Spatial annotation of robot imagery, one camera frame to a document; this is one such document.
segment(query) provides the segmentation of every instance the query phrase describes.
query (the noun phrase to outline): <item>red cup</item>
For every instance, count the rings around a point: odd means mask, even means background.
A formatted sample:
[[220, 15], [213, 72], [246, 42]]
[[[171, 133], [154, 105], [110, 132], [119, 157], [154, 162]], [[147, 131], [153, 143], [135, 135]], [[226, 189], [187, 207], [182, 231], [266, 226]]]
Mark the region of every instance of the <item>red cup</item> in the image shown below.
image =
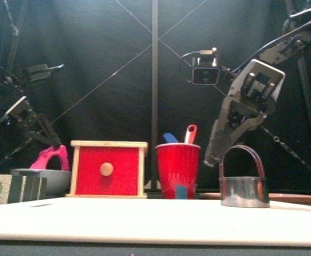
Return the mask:
[[201, 147], [167, 143], [155, 149], [163, 198], [194, 199]]

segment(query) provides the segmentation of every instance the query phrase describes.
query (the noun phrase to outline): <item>black backdrop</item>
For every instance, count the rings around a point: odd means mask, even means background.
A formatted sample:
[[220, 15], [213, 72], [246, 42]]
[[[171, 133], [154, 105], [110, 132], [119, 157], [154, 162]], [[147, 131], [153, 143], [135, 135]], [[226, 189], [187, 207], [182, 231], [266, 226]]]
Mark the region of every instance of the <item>black backdrop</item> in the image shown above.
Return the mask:
[[[24, 2], [8, 1], [15, 23]], [[294, 7], [301, 9], [304, 2], [293, 1]], [[269, 0], [30, 0], [24, 18], [16, 38], [0, 1], [0, 66], [7, 67], [16, 41], [15, 73], [43, 63], [65, 64], [63, 70], [47, 81], [30, 83], [24, 89], [35, 110], [46, 113], [53, 121], [69, 148], [70, 161], [71, 140], [146, 141], [150, 143], [147, 182], [155, 168], [154, 141], [163, 142], [165, 132], [183, 140], [186, 127], [198, 125], [197, 144], [202, 147], [204, 162], [222, 92], [228, 92], [225, 81], [217, 87], [191, 86], [179, 74], [179, 57], [217, 47], [221, 63], [237, 68], [281, 36], [288, 7], [285, 1]], [[311, 52], [306, 64], [311, 90]], [[264, 126], [311, 165], [310, 107], [297, 65], [285, 71], [288, 79], [277, 110]], [[154, 102], [158, 110], [155, 139], [151, 138]], [[0, 124], [0, 160], [22, 141], [22, 131], [14, 122]], [[262, 129], [250, 134], [248, 144], [261, 154], [272, 190], [311, 190], [310, 170]], [[29, 168], [45, 148], [38, 142], [30, 144], [0, 165], [0, 173], [8, 173], [11, 168]], [[240, 159], [236, 162], [237, 166], [230, 164], [230, 169], [237, 173]], [[218, 188], [218, 169], [204, 163], [198, 188]]]

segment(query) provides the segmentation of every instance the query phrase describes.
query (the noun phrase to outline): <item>stainless steel pot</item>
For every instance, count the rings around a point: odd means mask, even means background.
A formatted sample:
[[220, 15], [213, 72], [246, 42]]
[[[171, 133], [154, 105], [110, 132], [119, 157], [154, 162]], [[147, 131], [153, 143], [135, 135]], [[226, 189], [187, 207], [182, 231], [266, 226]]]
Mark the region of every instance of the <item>stainless steel pot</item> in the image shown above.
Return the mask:
[[[246, 150], [253, 156], [260, 177], [225, 177], [225, 156], [233, 149]], [[245, 145], [236, 145], [228, 150], [220, 164], [221, 203], [234, 207], [270, 207], [265, 170], [257, 152]]]

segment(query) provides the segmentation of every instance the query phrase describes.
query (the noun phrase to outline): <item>wooden box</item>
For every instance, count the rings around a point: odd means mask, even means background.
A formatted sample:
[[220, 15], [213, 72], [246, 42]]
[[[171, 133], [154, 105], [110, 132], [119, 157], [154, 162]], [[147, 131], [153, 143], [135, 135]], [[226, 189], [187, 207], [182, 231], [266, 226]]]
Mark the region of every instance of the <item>wooden box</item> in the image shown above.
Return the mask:
[[146, 142], [73, 141], [74, 165], [67, 196], [145, 197]]

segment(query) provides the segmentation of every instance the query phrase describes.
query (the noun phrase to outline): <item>table surface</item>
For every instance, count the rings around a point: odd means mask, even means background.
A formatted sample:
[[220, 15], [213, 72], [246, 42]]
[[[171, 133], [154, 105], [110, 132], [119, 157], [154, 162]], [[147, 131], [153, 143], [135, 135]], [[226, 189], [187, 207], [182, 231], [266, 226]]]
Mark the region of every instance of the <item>table surface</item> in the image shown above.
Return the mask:
[[0, 205], [0, 240], [311, 247], [311, 206], [55, 198]]

